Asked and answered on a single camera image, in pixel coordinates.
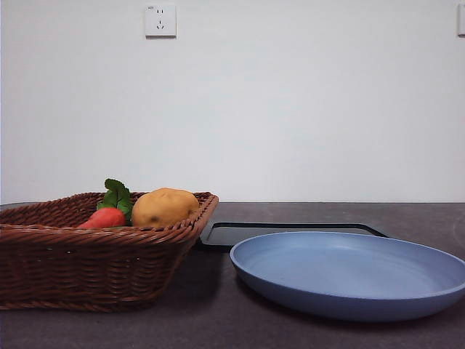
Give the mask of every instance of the yellow potato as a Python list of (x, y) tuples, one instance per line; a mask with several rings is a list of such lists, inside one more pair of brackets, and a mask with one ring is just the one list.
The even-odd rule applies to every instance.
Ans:
[(185, 220), (198, 207), (198, 200), (191, 192), (160, 188), (137, 199), (131, 221), (134, 227), (166, 227)]

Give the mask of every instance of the table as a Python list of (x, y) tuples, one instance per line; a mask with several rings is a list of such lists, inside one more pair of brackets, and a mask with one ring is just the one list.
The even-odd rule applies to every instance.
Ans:
[[(219, 203), (216, 221), (363, 223), (465, 259), (465, 204)], [(150, 309), (128, 313), (9, 310), (16, 348), (465, 348), (465, 298), (390, 324), (329, 320), (276, 305), (236, 276), (226, 253), (194, 248)]]

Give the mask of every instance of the woven basket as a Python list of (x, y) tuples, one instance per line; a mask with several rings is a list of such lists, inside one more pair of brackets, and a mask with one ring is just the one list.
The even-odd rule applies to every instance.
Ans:
[[(142, 194), (132, 193), (132, 201)], [(0, 310), (150, 307), (218, 203), (211, 193), (195, 193), (200, 208), (165, 228), (67, 228), (86, 221), (103, 195), (0, 212)]]

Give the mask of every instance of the blue plate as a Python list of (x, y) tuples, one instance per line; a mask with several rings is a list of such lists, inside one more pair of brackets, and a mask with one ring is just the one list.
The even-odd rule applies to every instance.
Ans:
[(287, 307), (349, 321), (428, 316), (465, 295), (465, 262), (407, 241), (351, 233), (274, 233), (230, 257), (252, 289)]

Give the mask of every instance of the plate rim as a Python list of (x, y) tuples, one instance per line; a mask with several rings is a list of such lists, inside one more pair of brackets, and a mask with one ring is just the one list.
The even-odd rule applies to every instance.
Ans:
[(290, 289), (290, 290), (297, 290), (297, 291), (305, 292), (305, 293), (308, 293), (308, 294), (317, 294), (317, 295), (326, 296), (326, 297), (339, 297), (339, 298), (347, 298), (347, 299), (351, 299), (351, 300), (375, 300), (375, 301), (403, 301), (403, 300), (405, 300), (405, 301), (407, 301), (407, 300), (421, 300), (421, 299), (425, 299), (425, 298), (440, 297), (440, 296), (444, 296), (444, 295), (447, 295), (447, 294), (453, 294), (453, 293), (461, 291), (462, 289), (465, 289), (465, 279), (464, 279), (464, 282), (462, 282), (461, 284), (459, 284), (458, 286), (455, 286), (453, 288), (445, 289), (445, 290), (438, 291), (438, 292), (433, 292), (433, 293), (430, 293), (430, 294), (422, 294), (422, 295), (415, 296), (415, 297), (361, 297), (361, 296), (358, 297), (358, 296), (350, 296), (350, 295), (347, 295), (347, 294), (315, 292), (315, 291), (311, 291), (309, 289), (302, 289), (302, 288), (299, 288), (299, 287), (289, 286), (289, 285), (286, 285), (286, 284), (280, 284), (278, 282), (274, 282), (274, 281), (268, 280), (266, 278), (263, 278), (260, 275), (257, 275), (256, 273), (253, 273), (248, 268), (243, 267), (243, 265), (241, 265), (239, 263), (239, 261), (237, 260), (237, 258), (235, 258), (235, 256), (234, 256), (235, 250), (238, 247), (240, 247), (241, 245), (246, 244), (250, 240), (259, 239), (259, 238), (267, 238), (269, 236), (276, 236), (276, 235), (281, 235), (281, 234), (296, 235), (296, 234), (302, 234), (302, 233), (307, 234), (307, 235), (336, 234), (336, 235), (345, 235), (345, 236), (352, 236), (352, 237), (358, 237), (358, 238), (360, 238), (360, 237), (361, 238), (377, 238), (377, 239), (384, 239), (384, 240), (388, 240), (388, 241), (398, 241), (398, 242), (400, 242), (402, 244), (411, 244), (411, 245), (418, 246), (420, 248), (431, 249), (431, 250), (439, 252), (441, 254), (445, 254), (448, 257), (451, 257), (452, 259), (457, 260), (465, 268), (465, 261), (458, 258), (457, 256), (454, 256), (453, 254), (450, 254), (448, 252), (444, 252), (444, 251), (442, 251), (440, 249), (435, 249), (434, 247), (430, 247), (430, 246), (423, 245), (423, 244), (417, 244), (415, 242), (410, 242), (410, 241), (406, 241), (406, 240), (400, 240), (398, 238), (384, 238), (384, 237), (381, 237), (381, 236), (370, 236), (370, 235), (363, 235), (363, 234), (356, 234), (356, 233), (341, 233), (341, 232), (336, 232), (336, 231), (334, 231), (334, 232), (330, 232), (330, 231), (299, 231), (299, 232), (289, 231), (289, 232), (286, 232), (286, 231), (284, 231), (284, 232), (279, 232), (279, 233), (270, 233), (270, 234), (264, 234), (264, 235), (259, 235), (259, 236), (253, 236), (251, 238), (247, 238), (246, 240), (242, 240), (242, 241), (238, 242), (236, 245), (234, 245), (232, 247), (231, 251), (230, 251), (230, 259), (231, 259), (233, 265), (236, 268), (239, 268), (243, 272), (253, 276), (254, 278), (257, 278), (257, 279), (259, 279), (261, 281), (264, 281), (266, 283), (273, 284), (273, 285), (280, 286), (280, 287), (285, 287), (285, 288)]

